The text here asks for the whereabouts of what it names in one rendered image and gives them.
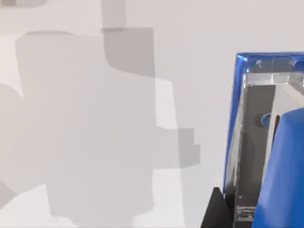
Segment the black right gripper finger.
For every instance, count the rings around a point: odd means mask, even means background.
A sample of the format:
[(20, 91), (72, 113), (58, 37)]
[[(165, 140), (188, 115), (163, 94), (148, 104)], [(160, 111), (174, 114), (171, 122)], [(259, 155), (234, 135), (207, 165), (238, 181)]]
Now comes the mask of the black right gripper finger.
[(233, 220), (219, 187), (214, 187), (200, 228), (232, 228)]

